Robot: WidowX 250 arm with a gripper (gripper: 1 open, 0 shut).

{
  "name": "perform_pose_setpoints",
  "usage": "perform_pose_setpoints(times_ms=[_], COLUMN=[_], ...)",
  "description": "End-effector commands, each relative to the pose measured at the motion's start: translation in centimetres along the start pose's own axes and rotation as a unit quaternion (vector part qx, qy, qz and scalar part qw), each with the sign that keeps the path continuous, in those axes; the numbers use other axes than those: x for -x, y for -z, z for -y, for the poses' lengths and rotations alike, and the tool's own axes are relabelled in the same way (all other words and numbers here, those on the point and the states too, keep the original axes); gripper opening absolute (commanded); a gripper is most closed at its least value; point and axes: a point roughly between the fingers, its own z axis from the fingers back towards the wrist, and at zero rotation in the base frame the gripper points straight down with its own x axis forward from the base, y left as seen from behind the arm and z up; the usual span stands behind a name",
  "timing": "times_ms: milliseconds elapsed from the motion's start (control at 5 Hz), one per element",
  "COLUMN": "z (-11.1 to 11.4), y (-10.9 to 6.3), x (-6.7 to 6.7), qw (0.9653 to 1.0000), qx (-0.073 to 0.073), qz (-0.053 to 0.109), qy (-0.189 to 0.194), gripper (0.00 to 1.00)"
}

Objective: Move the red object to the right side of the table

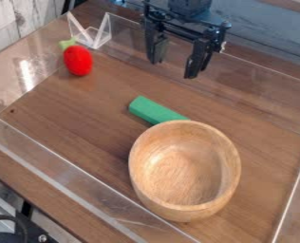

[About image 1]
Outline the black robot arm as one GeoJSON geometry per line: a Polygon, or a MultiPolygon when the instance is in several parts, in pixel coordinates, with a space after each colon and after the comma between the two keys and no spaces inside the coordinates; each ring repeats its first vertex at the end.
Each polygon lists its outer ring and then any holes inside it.
{"type": "Polygon", "coordinates": [[[166,6],[143,0],[142,26],[146,56],[152,65],[167,51],[167,33],[192,43],[184,78],[194,79],[207,68],[212,54],[223,51],[231,23],[210,11],[212,0],[167,0],[166,6]]]}

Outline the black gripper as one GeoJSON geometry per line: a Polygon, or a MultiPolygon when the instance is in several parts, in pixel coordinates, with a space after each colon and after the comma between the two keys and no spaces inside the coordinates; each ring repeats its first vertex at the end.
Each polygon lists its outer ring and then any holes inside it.
{"type": "Polygon", "coordinates": [[[211,13],[212,0],[143,0],[142,4],[146,55],[152,65],[163,60],[166,32],[188,41],[203,38],[194,41],[187,57],[184,78],[194,79],[206,69],[212,51],[223,50],[231,23],[211,13]]]}

